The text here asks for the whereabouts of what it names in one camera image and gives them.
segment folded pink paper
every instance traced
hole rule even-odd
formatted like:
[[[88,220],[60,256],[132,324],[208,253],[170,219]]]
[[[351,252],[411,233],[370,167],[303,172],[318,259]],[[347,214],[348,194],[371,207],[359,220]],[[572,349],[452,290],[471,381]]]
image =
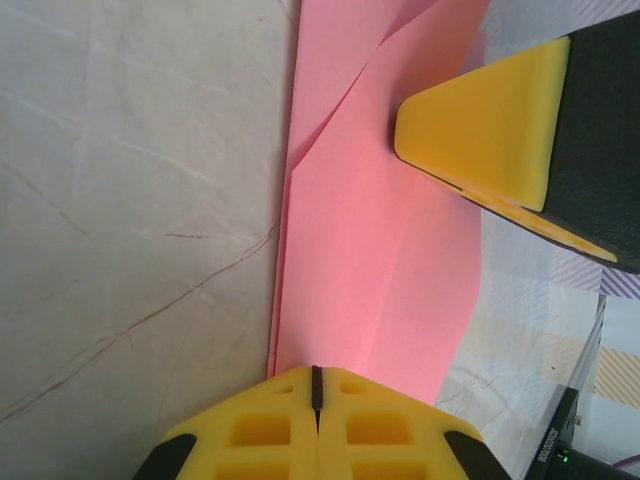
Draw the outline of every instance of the folded pink paper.
[[[303,4],[301,48],[305,28],[329,28],[309,12],[331,3]],[[350,3],[335,2],[335,11]],[[374,3],[359,3],[361,22]],[[348,74],[341,77],[347,91],[330,89],[310,108],[307,124],[294,106],[291,152],[308,151],[290,157],[276,371],[339,366],[435,399],[477,298],[479,211],[400,162],[389,133],[403,99],[459,71],[487,3],[406,3],[410,8],[376,27],[379,45],[370,39],[369,50],[355,49],[354,58],[369,58],[360,71],[349,69],[352,85]],[[334,62],[341,54],[333,51]],[[297,76],[305,76],[304,55],[300,50]],[[327,111],[329,98],[337,104]]]

